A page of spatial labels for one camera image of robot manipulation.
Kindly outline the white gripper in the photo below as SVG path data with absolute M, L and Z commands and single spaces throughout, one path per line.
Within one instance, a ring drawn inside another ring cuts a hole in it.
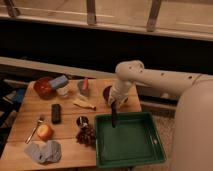
M 112 127 L 116 127 L 117 123 L 117 106 L 122 106 L 123 103 L 128 98 L 128 92 L 133 86 L 133 83 L 130 81 L 123 81 L 117 79 L 109 91 L 108 104 L 111 105 L 111 118 L 112 118 Z

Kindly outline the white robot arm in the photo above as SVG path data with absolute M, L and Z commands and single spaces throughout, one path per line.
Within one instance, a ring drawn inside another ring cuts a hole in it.
M 213 75 L 146 69 L 139 60 L 120 62 L 108 104 L 122 106 L 134 83 L 177 100 L 170 171 L 213 171 Z

